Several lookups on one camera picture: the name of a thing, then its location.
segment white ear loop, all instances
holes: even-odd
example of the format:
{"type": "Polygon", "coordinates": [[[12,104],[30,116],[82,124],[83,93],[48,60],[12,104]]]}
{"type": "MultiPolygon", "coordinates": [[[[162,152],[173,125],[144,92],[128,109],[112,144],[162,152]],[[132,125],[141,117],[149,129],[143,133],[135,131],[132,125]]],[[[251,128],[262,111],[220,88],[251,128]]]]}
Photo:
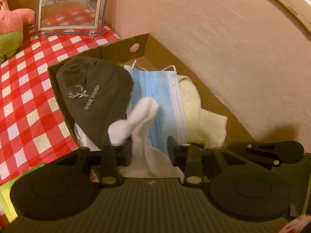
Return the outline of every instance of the white ear loop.
{"type": "MultiPolygon", "coordinates": [[[[131,71],[133,70],[133,68],[134,68],[134,66],[136,65],[136,63],[137,63],[137,60],[134,60],[133,65],[131,66],[131,71]]],[[[145,72],[148,72],[147,69],[141,67],[139,64],[137,64],[137,66],[138,66],[140,69],[144,70],[145,72]]],[[[175,67],[174,65],[170,65],[170,66],[164,68],[164,69],[161,70],[161,71],[165,71],[166,69],[168,69],[168,68],[170,68],[170,67],[173,67],[174,72],[176,72],[176,67],[175,67]]]]}
{"type": "Polygon", "coordinates": [[[168,69],[168,68],[170,68],[170,67],[173,67],[173,68],[174,68],[174,72],[176,72],[176,67],[175,67],[174,65],[170,65],[170,66],[168,66],[168,67],[164,68],[164,69],[163,69],[163,70],[161,70],[161,71],[165,71],[166,69],[168,69]]]}
{"type": "MultiPolygon", "coordinates": [[[[131,71],[133,70],[133,68],[134,68],[134,66],[136,65],[136,63],[137,63],[137,60],[135,60],[135,61],[133,62],[133,65],[131,66],[131,71]]],[[[138,66],[140,69],[143,69],[145,72],[148,72],[148,70],[146,70],[145,68],[141,67],[139,64],[137,64],[137,66],[138,66]]]]}

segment red and white checkered cloth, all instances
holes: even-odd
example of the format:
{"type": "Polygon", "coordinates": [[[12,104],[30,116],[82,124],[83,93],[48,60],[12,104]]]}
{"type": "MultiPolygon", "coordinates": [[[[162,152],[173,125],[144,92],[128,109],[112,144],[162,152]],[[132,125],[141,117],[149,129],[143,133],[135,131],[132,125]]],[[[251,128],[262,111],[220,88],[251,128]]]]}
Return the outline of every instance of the red and white checkered cloth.
{"type": "Polygon", "coordinates": [[[0,185],[76,149],[58,108],[47,67],[84,50],[119,39],[103,35],[58,35],[41,39],[34,26],[24,47],[0,68],[0,185]]]}

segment cream towel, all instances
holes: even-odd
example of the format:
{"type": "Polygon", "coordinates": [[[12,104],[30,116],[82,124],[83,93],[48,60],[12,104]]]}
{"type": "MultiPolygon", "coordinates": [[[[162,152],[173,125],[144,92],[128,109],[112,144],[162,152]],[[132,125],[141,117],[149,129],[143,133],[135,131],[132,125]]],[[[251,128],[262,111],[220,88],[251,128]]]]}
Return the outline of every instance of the cream towel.
{"type": "Polygon", "coordinates": [[[189,142],[203,140],[207,148],[221,147],[226,138],[227,117],[201,109],[196,86],[178,75],[179,91],[189,132],[189,142]]]}

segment textured wall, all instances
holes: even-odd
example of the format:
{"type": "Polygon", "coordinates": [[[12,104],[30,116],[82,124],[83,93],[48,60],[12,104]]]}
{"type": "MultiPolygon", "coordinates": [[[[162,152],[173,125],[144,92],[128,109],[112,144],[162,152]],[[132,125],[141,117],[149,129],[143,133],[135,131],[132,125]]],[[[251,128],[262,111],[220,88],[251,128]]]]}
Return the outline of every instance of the textured wall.
{"type": "Polygon", "coordinates": [[[255,139],[311,152],[311,42],[268,0],[109,0],[107,20],[122,38],[152,33],[255,139]]]}

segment embroidered deer logo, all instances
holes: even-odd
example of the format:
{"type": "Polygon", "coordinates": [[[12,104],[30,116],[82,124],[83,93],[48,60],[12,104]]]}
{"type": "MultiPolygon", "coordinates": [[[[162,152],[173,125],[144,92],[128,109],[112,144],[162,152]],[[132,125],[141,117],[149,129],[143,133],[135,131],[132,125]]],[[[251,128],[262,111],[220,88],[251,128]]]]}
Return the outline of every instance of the embroidered deer logo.
{"type": "Polygon", "coordinates": [[[77,96],[79,96],[79,98],[81,97],[89,97],[88,94],[86,94],[86,90],[83,91],[83,87],[81,85],[77,85],[76,88],[80,88],[80,93],[76,92],[76,94],[74,95],[73,93],[71,93],[71,91],[68,93],[69,98],[75,98],[77,96]]]}

